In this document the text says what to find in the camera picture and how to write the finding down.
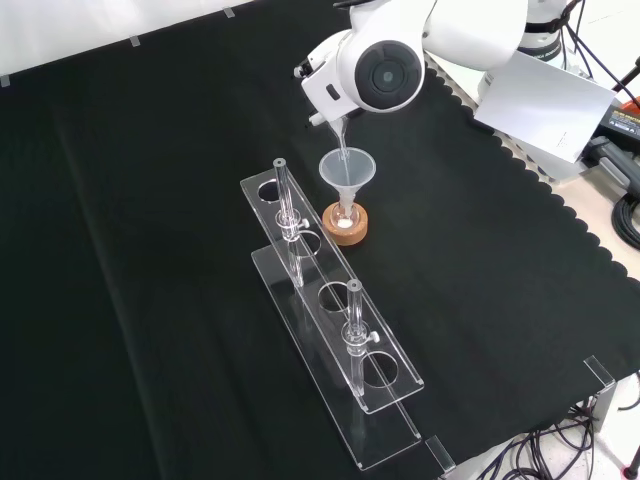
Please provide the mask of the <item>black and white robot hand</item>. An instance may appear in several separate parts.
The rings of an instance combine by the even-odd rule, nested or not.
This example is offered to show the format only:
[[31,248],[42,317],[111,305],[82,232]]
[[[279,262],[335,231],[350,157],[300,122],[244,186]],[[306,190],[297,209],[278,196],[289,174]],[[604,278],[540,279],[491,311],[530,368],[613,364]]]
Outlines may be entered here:
[[301,80],[302,90],[314,109],[309,117],[313,126],[333,122],[358,109],[342,87],[337,67],[339,49],[350,36],[350,30],[331,35],[294,68],[294,77]]

